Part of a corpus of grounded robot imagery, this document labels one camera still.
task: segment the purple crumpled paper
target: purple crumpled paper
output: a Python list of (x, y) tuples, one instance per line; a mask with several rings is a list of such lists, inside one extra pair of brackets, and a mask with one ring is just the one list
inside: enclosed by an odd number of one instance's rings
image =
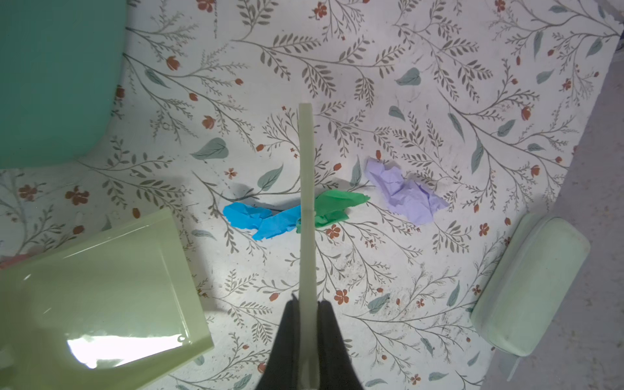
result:
[(405, 180), (397, 167), (386, 167), (372, 158), (368, 159), (366, 177), (384, 194), (391, 212), (405, 215), (415, 225), (433, 222), (433, 214), (449, 204), (422, 188), (413, 180)]

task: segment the green crumpled paper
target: green crumpled paper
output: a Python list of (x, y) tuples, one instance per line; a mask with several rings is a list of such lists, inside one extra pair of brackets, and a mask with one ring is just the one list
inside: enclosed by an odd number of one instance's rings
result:
[[(334, 223), (349, 219), (344, 212), (348, 207), (354, 207), (368, 202), (370, 197), (362, 193), (339, 190), (328, 190), (318, 195), (314, 200), (314, 225), (322, 228)], [(301, 231), (301, 225), (297, 224), (297, 233)]]

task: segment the red flower print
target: red flower print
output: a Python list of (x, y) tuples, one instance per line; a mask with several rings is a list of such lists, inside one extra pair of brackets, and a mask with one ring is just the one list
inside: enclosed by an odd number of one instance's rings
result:
[(494, 6), (498, 12), (502, 12), (505, 10), (505, 1), (504, 0), (495, 0)]
[(125, 90), (123, 88), (121, 88), (121, 85), (117, 86), (117, 90), (115, 91), (115, 96), (117, 96), (119, 99), (123, 99), (125, 96)]
[(228, 176), (230, 180), (232, 180), (233, 177), (236, 177), (236, 175), (238, 175), (238, 172), (234, 172), (234, 168), (230, 168), (225, 171), (225, 175)]
[(176, 60), (175, 56), (171, 56), (167, 59), (167, 66), (172, 71), (177, 71), (178, 68), (180, 67), (180, 61)]
[(19, 190), (19, 197), (22, 199), (26, 199), (27, 202), (32, 202), (35, 200), (35, 194), (38, 191), (37, 187), (31, 187), (28, 184), (21, 187)]
[(75, 186), (73, 191), (67, 191), (65, 193), (65, 199), (71, 199), (74, 206), (87, 203), (89, 201), (87, 199), (88, 197), (89, 191), (79, 192), (78, 186)]
[(215, 0), (197, 0), (197, 7), (202, 11), (205, 9), (208, 12), (212, 12), (212, 6)]
[(531, 118), (531, 107), (526, 106), (522, 109), (522, 120), (529, 120)]
[(316, 20), (319, 20), (323, 16), (327, 15), (327, 6), (323, 5), (323, 3), (319, 1), (316, 8), (314, 8), (312, 11), (314, 11), (314, 14), (316, 15)]
[(349, 303), (349, 297), (347, 296), (347, 290), (336, 291), (336, 295), (334, 295), (334, 300), (338, 301), (338, 304), (341, 305), (344, 303)]
[(202, 125), (206, 129), (212, 129), (215, 126), (215, 119), (209, 115), (203, 116), (205, 119), (202, 121)]
[(484, 223), (483, 225), (479, 225), (479, 229), (479, 236), (487, 236), (487, 232), (490, 230), (490, 227)]
[(340, 236), (340, 228), (333, 224), (331, 229), (325, 230), (325, 234), (327, 234), (332, 240), (334, 238), (338, 238)]

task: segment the crumpled paper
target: crumpled paper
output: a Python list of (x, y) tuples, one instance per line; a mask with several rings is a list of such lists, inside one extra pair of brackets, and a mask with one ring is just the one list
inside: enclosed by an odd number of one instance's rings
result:
[[(314, 200), (314, 226), (322, 228), (349, 219), (345, 209), (368, 202), (370, 197), (358, 192), (328, 190)], [(297, 233), (301, 227), (297, 224)]]
[[(366, 203), (369, 199), (366, 195), (357, 192), (325, 191), (314, 201), (316, 212), (314, 224), (316, 228), (322, 228), (344, 221), (349, 218), (344, 212), (346, 208)], [(224, 207), (223, 215), (235, 228), (258, 229), (252, 236), (257, 241), (290, 232), (295, 227), (299, 232), (301, 206), (273, 215), (273, 212), (267, 208), (236, 202)]]
[(223, 208), (223, 215), (230, 224), (239, 229), (258, 229), (251, 236), (254, 240), (271, 238), (290, 232), (301, 219), (301, 206), (293, 207), (273, 215), (263, 207), (253, 207), (242, 203), (232, 203)]
[(407, 217), (415, 225), (433, 222), (433, 214), (449, 204), (413, 180), (405, 180), (397, 167), (386, 169), (383, 163), (369, 159), (364, 173), (384, 194), (388, 209)]

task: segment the mint green case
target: mint green case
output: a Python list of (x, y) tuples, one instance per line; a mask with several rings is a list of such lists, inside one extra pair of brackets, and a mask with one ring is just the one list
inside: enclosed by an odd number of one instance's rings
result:
[(0, 1), (0, 169), (83, 156), (110, 120), (125, 0)]
[(0, 270), (0, 389), (134, 390), (213, 347), (169, 210)]
[(470, 319), (495, 347), (527, 356), (552, 321), (590, 250), (565, 220), (527, 214)]

